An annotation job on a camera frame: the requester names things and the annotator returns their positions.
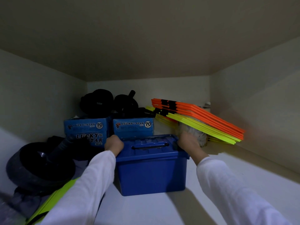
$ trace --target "white sleeve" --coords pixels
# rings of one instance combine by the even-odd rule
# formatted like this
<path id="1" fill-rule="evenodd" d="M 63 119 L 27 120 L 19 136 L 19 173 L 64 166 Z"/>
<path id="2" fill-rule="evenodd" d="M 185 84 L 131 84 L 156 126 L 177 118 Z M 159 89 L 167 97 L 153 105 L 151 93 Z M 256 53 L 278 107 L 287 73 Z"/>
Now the white sleeve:
<path id="1" fill-rule="evenodd" d="M 115 156 L 111 151 L 96 155 L 82 176 L 48 212 L 41 225 L 93 224 L 100 200 L 114 179 Z"/>
<path id="2" fill-rule="evenodd" d="M 239 181 L 223 161 L 203 159 L 197 166 L 197 177 L 203 192 L 227 224 L 290 224 L 272 205 Z"/>

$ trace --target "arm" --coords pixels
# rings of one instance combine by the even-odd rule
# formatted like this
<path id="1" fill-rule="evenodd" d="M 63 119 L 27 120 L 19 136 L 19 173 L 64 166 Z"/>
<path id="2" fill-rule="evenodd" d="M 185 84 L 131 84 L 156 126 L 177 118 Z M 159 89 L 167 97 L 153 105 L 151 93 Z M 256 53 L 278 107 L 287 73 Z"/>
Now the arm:
<path id="1" fill-rule="evenodd" d="M 203 192 L 228 224 L 290 224 L 272 205 L 239 181 L 223 161 L 203 152 L 193 135 L 182 133 L 178 144 L 196 163 Z"/>
<path id="2" fill-rule="evenodd" d="M 91 160 L 82 176 L 46 215 L 41 224 L 93 224 L 100 200 L 113 182 L 115 158 L 123 147 L 123 142 L 117 136 L 108 138 L 105 151 Z"/>

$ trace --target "blue cardboard box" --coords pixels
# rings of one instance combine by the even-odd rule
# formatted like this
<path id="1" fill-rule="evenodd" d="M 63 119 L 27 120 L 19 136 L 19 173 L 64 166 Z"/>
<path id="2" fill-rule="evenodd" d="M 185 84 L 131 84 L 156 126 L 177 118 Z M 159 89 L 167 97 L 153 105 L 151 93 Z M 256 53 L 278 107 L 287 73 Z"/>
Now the blue cardboard box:
<path id="1" fill-rule="evenodd" d="M 113 129 L 114 134 L 122 140 L 153 136 L 153 118 L 114 119 Z"/>
<path id="2" fill-rule="evenodd" d="M 111 136 L 110 117 L 95 119 L 69 119 L 64 121 L 65 134 L 73 134 L 77 139 L 87 137 L 91 146 L 104 148 L 106 139 Z"/>

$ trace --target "star logo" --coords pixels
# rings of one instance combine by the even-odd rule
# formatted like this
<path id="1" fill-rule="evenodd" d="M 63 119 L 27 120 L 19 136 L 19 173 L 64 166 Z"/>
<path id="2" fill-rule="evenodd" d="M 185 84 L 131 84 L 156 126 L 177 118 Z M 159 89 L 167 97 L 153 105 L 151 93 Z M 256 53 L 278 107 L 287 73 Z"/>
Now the star logo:
<path id="1" fill-rule="evenodd" d="M 120 122 L 118 122 L 115 126 L 117 127 L 117 129 L 119 129 L 119 126 L 121 125 Z"/>

